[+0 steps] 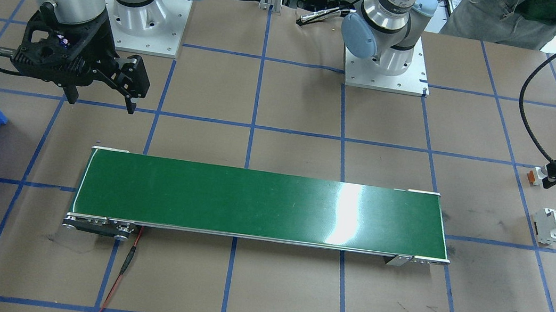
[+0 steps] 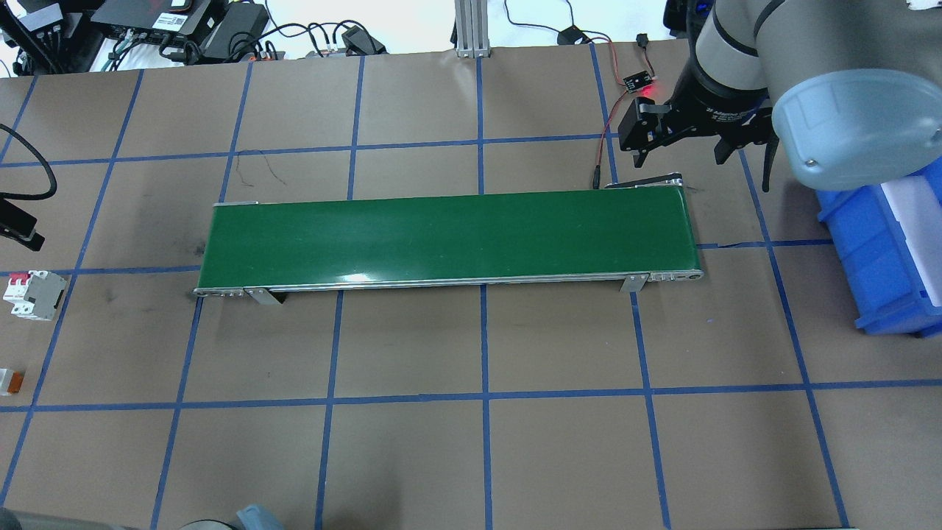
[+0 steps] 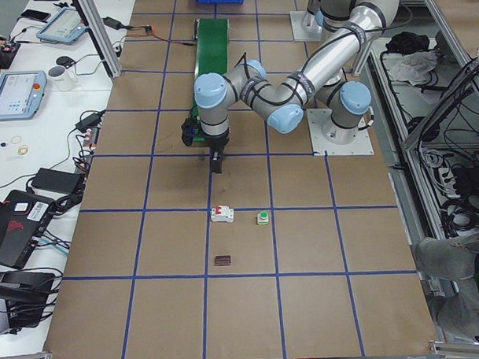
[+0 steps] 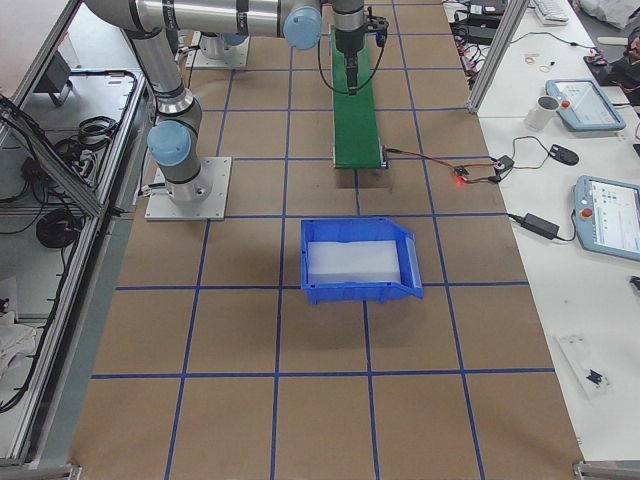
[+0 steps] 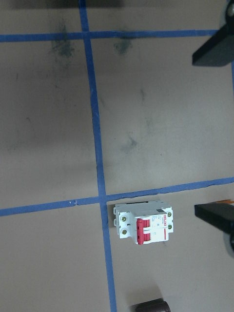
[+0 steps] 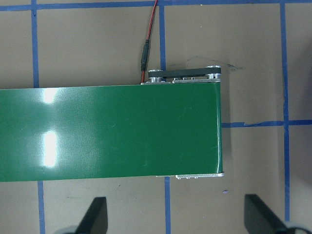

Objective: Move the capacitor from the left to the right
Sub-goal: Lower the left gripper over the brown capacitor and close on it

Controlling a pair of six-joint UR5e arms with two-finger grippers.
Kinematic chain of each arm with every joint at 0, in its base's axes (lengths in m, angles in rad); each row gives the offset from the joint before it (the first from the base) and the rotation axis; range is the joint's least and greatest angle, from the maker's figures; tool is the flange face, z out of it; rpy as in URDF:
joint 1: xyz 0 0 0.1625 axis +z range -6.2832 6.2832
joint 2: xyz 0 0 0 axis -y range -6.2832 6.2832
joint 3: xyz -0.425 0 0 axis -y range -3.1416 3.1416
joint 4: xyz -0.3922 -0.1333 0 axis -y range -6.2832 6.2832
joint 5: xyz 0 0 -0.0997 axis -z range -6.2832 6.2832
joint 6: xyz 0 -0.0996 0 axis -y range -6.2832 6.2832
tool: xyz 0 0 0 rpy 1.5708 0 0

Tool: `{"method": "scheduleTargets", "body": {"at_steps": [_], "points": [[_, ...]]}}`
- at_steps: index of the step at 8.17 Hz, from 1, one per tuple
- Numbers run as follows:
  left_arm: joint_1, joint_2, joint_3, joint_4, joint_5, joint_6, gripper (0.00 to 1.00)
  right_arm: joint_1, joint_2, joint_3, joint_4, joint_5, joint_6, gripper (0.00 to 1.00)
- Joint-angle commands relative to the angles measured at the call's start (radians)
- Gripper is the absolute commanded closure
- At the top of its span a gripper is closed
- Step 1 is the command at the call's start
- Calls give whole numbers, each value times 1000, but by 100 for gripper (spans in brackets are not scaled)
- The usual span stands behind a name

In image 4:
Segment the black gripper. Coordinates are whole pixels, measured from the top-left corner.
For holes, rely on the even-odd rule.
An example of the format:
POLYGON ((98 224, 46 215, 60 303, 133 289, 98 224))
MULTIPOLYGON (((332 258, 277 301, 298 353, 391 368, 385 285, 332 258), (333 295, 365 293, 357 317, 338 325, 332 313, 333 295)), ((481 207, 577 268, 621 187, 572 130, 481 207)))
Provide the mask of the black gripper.
POLYGON ((345 60, 347 92, 358 91, 358 53, 362 50, 362 13, 334 12, 335 45, 345 60))

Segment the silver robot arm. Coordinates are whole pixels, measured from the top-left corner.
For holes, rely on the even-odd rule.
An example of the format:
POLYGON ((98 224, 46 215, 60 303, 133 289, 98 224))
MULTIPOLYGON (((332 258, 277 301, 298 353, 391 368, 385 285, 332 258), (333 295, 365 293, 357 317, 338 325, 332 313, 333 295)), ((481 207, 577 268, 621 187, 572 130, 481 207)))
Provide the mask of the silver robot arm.
POLYGON ((244 35, 202 32, 199 40, 200 51, 209 60, 223 61, 246 39, 247 36, 244 35))
POLYGON ((283 38, 298 50, 321 37, 321 1, 90 1, 88 8, 120 28, 131 42, 152 87, 159 120, 147 137, 169 197, 176 203, 202 201, 213 189, 196 153, 202 110, 187 88, 168 39, 190 29, 225 42, 251 36, 283 38))

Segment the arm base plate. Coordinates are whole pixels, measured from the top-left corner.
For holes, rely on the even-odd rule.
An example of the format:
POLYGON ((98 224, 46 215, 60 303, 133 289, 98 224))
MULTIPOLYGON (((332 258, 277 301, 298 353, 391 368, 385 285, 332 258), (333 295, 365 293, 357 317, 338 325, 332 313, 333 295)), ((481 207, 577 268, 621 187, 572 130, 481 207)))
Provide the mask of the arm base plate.
POLYGON ((244 70, 247 67, 250 40, 232 45, 229 37, 202 35, 196 31, 187 55, 186 67, 193 70, 244 70))
POLYGON ((225 218, 231 157, 202 157, 198 176, 189 183, 166 183, 160 168, 150 190, 145 218, 149 221, 199 221, 225 218))

